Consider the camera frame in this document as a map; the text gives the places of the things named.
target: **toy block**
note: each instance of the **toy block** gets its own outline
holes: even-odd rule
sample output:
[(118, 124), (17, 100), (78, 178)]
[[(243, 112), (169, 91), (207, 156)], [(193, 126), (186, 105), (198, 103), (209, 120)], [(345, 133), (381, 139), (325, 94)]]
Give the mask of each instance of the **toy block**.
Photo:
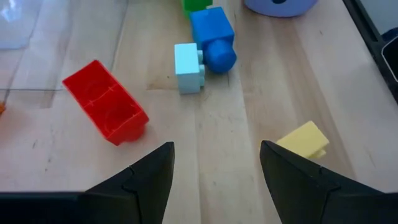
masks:
[(318, 159), (326, 154), (324, 147), (329, 140), (314, 122), (309, 121), (278, 140), (277, 144), (304, 158)]
[(236, 61), (233, 50), (234, 30), (222, 7), (190, 14), (192, 36), (203, 51), (204, 62), (214, 73), (229, 71)]
[(191, 12), (206, 9), (207, 6), (213, 4), (213, 0), (182, 0), (182, 9), (187, 17)]
[(0, 115), (6, 110), (6, 104), (4, 102), (0, 102)]
[(198, 93), (205, 85), (203, 52), (197, 44), (174, 45), (175, 75), (180, 94)]
[(63, 84), (105, 139), (115, 145), (134, 141), (149, 121), (138, 102), (95, 60)]

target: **clear plastic container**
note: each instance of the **clear plastic container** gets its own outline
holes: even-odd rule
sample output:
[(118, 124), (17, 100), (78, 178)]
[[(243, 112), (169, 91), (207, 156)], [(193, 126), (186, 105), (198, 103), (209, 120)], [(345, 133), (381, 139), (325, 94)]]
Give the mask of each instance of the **clear plastic container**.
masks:
[(127, 0), (0, 0), (0, 90), (60, 90), (94, 59), (112, 69)]
[(0, 0), (0, 49), (26, 47), (42, 0)]

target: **light blue lego brick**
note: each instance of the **light blue lego brick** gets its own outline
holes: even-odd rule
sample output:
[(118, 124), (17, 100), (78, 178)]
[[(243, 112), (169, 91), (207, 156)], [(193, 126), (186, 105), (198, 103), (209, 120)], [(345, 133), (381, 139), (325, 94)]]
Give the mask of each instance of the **light blue lego brick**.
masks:
[(198, 93), (205, 82), (203, 52), (194, 44), (174, 45), (175, 75), (181, 94)]
[(181, 94), (200, 92), (200, 76), (199, 74), (186, 74), (177, 76), (178, 89)]
[(233, 44), (235, 33), (222, 7), (192, 12), (190, 18), (192, 37), (199, 49), (206, 50), (207, 45), (217, 39)]
[(174, 57), (177, 76), (199, 73), (198, 49), (195, 43), (174, 45)]

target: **wood grain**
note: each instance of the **wood grain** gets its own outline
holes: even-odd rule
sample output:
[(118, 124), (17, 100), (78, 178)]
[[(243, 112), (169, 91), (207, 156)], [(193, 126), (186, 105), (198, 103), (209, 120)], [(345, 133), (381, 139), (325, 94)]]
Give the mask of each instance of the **wood grain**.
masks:
[[(71, 3), (74, 9), (89, 5)], [(100, 5), (115, 5), (112, 14), (122, 9), (117, 0)], [(317, 163), (377, 189), (397, 190), (398, 106), (343, 2), (319, 0), (293, 19), (261, 16), (241, 1), (214, 0), (215, 6), (223, 7), (236, 32), (238, 61), (225, 76), (208, 72), (197, 95), (179, 95), (174, 77), (173, 45), (192, 42), (179, 0), (129, 1), (120, 38), (92, 27), (94, 21), (69, 27), (58, 37), (67, 36), (68, 45), (49, 59), (60, 63), (58, 77), (95, 55), (112, 64), (114, 55), (113, 75), (149, 115), (146, 134), (114, 147), (66, 91), (11, 90), (0, 118), (6, 127), (0, 129), (0, 190), (85, 190), (174, 141), (164, 223), (280, 223), (258, 159), (260, 142), (276, 141), (308, 120), (331, 142)], [(91, 15), (103, 14), (100, 9)], [(120, 22), (109, 19), (100, 22)], [(88, 43), (90, 36), (80, 37), (86, 27), (101, 36)], [(2, 84), (21, 58), (10, 54), (4, 57), (9, 62), (0, 60)], [(41, 68), (46, 72), (36, 83), (48, 84), (48, 68)], [(24, 86), (23, 80), (13, 82)]]

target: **lego stud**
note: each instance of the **lego stud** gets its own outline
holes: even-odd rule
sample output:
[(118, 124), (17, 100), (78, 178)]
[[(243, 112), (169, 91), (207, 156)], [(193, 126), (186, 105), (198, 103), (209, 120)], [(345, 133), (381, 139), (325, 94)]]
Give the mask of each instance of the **lego stud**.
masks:
[(205, 58), (212, 72), (225, 73), (234, 66), (236, 54), (231, 44), (219, 39), (209, 43), (205, 52)]
[(200, 86), (205, 86), (205, 66), (199, 65)]
[(198, 50), (198, 58), (199, 58), (199, 63), (203, 63), (203, 51)]
[(191, 12), (204, 10), (212, 4), (213, 0), (182, 0), (182, 9), (184, 14), (189, 17)]

